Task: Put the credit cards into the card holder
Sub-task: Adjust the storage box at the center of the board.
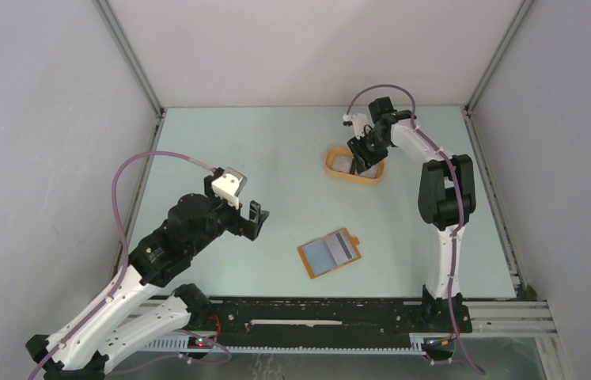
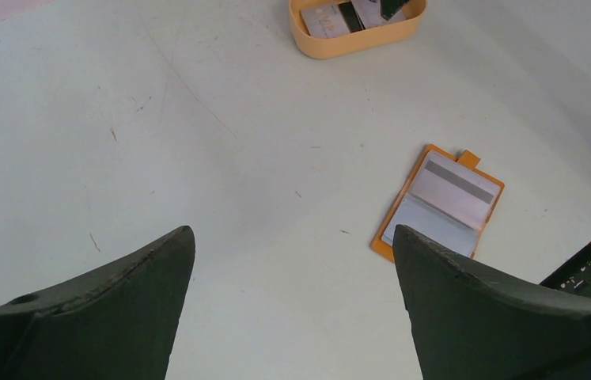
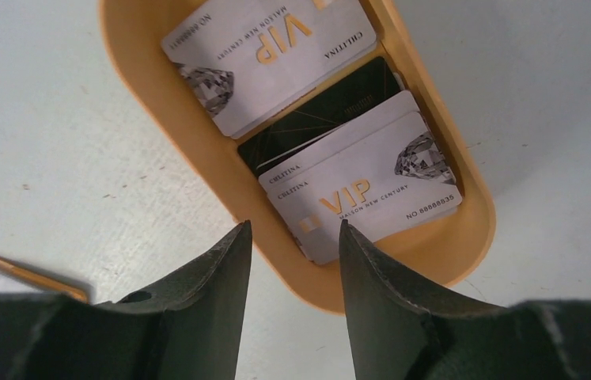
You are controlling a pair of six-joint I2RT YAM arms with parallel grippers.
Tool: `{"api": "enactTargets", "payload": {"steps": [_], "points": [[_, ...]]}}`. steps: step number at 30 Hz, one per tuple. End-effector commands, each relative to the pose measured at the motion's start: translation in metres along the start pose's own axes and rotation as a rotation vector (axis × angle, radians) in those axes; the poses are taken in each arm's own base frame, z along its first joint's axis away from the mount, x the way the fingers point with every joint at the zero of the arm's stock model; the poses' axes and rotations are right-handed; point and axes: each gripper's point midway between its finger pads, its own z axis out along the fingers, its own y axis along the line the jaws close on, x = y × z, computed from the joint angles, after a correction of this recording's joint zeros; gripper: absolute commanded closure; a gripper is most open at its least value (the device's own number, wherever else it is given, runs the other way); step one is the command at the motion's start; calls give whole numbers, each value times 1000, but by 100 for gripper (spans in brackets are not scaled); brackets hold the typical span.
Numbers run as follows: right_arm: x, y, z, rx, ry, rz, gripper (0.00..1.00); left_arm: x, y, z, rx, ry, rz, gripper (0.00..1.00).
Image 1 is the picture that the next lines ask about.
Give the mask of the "tan oval tray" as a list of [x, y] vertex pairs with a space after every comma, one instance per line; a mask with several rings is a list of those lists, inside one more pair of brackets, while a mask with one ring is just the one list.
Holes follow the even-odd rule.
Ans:
[[345, 146], [334, 146], [326, 154], [324, 168], [330, 177], [359, 184], [375, 185], [381, 181], [385, 164], [380, 162], [361, 173], [358, 171], [359, 166], [350, 149]]

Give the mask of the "silver magnetic stripe card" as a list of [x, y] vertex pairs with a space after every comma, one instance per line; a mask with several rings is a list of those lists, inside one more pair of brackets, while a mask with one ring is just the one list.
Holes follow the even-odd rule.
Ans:
[[343, 231], [328, 235], [324, 241], [336, 265], [343, 265], [356, 257], [354, 247]]

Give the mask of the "orange leather card holder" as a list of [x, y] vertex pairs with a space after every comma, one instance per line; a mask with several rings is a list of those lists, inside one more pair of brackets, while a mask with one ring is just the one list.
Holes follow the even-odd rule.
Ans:
[[[343, 231], [347, 235], [348, 239], [350, 240], [350, 243], [354, 247], [354, 251], [356, 254], [356, 257], [353, 260], [351, 260], [343, 265], [336, 265], [334, 263], [334, 261], [331, 257], [331, 254], [328, 251], [328, 248], [325, 245], [325, 241], [324, 241], [324, 239], [328, 235], [333, 234], [338, 231]], [[348, 264], [351, 264], [357, 260], [360, 260], [362, 258], [362, 255], [358, 250], [358, 246], [359, 246], [359, 240], [355, 236], [352, 236], [349, 233], [347, 228], [341, 228], [341, 229], [338, 229], [334, 232], [326, 234], [323, 237], [319, 237], [317, 239], [309, 241], [309, 242], [305, 243], [304, 245], [298, 246], [297, 252], [299, 254], [299, 257], [301, 258], [301, 261], [305, 267], [305, 270], [308, 273], [309, 278], [316, 279], [316, 278], [321, 277], [329, 272], [337, 270], [345, 265], [348, 265]]]

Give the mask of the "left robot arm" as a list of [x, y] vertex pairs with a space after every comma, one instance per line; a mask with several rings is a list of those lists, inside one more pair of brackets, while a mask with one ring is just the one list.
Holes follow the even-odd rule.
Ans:
[[248, 218], [217, 196], [187, 194], [167, 218], [129, 254], [128, 265], [79, 316], [26, 348], [46, 379], [103, 379], [143, 345], [170, 331], [201, 329], [211, 304], [193, 283], [179, 286], [159, 306], [133, 321], [127, 317], [191, 266], [192, 259], [225, 232], [257, 239], [269, 216], [252, 201]]

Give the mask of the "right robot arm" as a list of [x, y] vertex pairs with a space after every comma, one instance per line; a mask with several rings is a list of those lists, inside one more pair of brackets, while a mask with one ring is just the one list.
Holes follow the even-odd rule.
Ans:
[[472, 158], [448, 152], [424, 131], [413, 111], [396, 110], [389, 97], [371, 102], [369, 111], [343, 115], [343, 125], [354, 130], [347, 145], [355, 172], [378, 166], [392, 147], [422, 166], [417, 207], [424, 223], [433, 227], [436, 241], [419, 318], [425, 328], [439, 331], [460, 305], [460, 242], [476, 209]]

